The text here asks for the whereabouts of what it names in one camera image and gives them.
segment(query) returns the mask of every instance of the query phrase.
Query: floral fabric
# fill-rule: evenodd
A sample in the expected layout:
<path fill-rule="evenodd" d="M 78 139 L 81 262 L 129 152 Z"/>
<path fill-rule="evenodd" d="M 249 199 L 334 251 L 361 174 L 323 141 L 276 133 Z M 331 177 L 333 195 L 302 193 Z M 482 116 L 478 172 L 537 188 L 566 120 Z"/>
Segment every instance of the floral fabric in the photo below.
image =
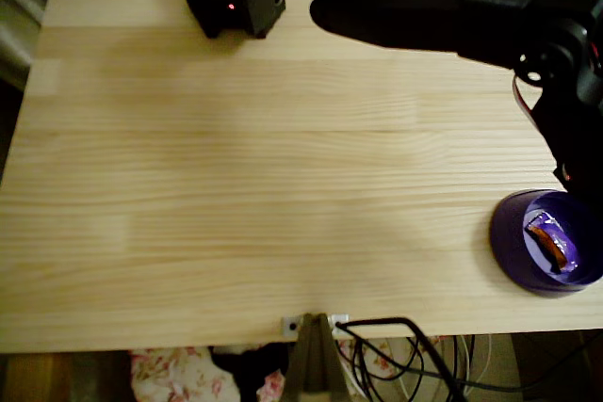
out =
<path fill-rule="evenodd" d="M 371 341 L 391 356 L 385 340 Z M 351 357 L 352 341 L 339 341 L 342 352 Z M 256 348 L 245 346 L 244 350 Z M 238 387 L 232 374 L 223 371 L 211 359 L 207 347 L 139 349 L 132 357 L 132 389 L 138 402 L 237 402 Z M 368 370 L 376 375 L 390 377 L 394 368 L 372 351 L 365 351 Z M 350 365 L 342 359 L 342 364 Z M 360 396 L 347 373 L 346 380 L 354 400 Z M 265 384 L 257 391 L 259 402 L 277 402 L 285 387 L 280 371 L 266 376 Z"/>

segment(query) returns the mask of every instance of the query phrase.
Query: wooden table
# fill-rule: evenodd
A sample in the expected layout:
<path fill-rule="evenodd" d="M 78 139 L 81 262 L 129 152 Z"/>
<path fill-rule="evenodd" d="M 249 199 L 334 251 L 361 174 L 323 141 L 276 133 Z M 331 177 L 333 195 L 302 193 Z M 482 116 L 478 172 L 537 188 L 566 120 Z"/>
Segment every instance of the wooden table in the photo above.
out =
<path fill-rule="evenodd" d="M 603 286 L 536 297 L 492 257 L 497 202 L 558 186 L 512 75 L 330 35 L 309 2 L 207 40 L 185 0 L 50 0 L 0 190 L 1 352 L 271 341 L 306 312 L 603 326 Z"/>

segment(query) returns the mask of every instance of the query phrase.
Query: candy wrapper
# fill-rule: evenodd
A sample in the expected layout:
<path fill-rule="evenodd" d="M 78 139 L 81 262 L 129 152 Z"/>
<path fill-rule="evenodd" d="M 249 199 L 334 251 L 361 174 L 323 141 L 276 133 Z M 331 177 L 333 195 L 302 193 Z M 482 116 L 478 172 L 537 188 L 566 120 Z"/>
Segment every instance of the candy wrapper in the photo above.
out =
<path fill-rule="evenodd" d="M 526 231 L 545 252 L 545 256 L 553 264 L 553 271 L 569 273 L 578 267 L 576 246 L 551 214 L 547 212 L 539 214 L 528 224 Z"/>

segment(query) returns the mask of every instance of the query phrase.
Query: purple bowl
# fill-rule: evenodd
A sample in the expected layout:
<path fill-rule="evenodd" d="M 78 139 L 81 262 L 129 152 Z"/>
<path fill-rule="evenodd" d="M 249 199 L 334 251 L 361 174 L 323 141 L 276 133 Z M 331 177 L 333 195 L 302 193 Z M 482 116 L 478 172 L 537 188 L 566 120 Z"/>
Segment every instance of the purple bowl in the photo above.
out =
<path fill-rule="evenodd" d="M 555 273 L 525 230 L 543 211 L 557 219 L 576 245 L 578 267 L 569 273 Z M 498 204 L 490 223 L 490 244 L 500 267 L 517 284 L 540 296 L 562 297 L 581 291 L 603 276 L 603 250 L 598 237 L 602 227 L 588 207 L 565 192 L 517 192 Z"/>

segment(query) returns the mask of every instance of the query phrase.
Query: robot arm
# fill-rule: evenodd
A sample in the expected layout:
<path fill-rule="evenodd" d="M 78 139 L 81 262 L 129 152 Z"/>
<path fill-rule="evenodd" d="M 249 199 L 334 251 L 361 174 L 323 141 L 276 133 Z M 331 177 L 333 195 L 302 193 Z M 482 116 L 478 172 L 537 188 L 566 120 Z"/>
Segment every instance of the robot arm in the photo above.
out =
<path fill-rule="evenodd" d="M 187 1 L 210 38 L 227 27 L 265 37 L 285 8 L 285 0 Z M 556 176 L 568 192 L 603 205 L 603 0 L 314 0 L 310 12 L 337 35 L 455 52 L 542 87 L 529 113 Z"/>

